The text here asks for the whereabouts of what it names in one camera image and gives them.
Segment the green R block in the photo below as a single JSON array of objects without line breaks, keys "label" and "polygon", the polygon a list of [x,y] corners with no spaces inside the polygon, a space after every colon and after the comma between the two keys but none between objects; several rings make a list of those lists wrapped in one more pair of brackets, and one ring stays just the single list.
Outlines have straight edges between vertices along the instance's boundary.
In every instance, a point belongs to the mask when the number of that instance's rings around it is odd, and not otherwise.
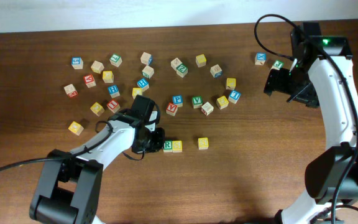
[{"label": "green R block", "polygon": [[165,141],[163,144],[163,151],[164,152],[173,152],[173,145],[172,141]]}]

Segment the yellow S block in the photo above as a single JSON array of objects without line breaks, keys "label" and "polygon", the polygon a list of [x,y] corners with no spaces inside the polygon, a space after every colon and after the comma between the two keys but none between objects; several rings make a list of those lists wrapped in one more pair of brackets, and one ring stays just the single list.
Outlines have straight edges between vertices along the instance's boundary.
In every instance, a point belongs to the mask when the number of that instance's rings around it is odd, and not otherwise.
[{"label": "yellow S block", "polygon": [[209,148],[208,138],[198,138],[198,149],[206,150]]},{"label": "yellow S block", "polygon": [[182,141],[172,141],[172,151],[173,152],[182,152],[183,144]]}]

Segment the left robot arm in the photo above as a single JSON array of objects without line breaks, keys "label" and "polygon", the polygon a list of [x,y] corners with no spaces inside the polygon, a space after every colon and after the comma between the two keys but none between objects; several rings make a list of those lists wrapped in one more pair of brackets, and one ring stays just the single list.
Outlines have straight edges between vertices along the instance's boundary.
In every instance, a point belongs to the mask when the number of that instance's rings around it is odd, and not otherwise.
[{"label": "left robot arm", "polygon": [[161,150],[165,131],[158,127],[160,109],[137,95],[129,109],[100,123],[102,130],[82,146],[51,151],[45,161],[29,216],[40,223],[101,223],[97,217],[103,171],[130,149],[141,159]]}]

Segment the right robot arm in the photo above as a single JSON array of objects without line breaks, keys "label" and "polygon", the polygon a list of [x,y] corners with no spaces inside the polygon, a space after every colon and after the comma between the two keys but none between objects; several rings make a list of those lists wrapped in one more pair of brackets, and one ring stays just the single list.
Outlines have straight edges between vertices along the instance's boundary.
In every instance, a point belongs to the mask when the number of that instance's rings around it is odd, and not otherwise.
[{"label": "right robot arm", "polygon": [[345,37],[323,36],[316,22],[290,34],[294,64],[271,69],[264,93],[278,91],[307,107],[320,108],[326,149],[305,170],[304,192],[275,215],[276,223],[324,223],[335,196],[337,206],[358,201],[358,95],[352,52]]}]

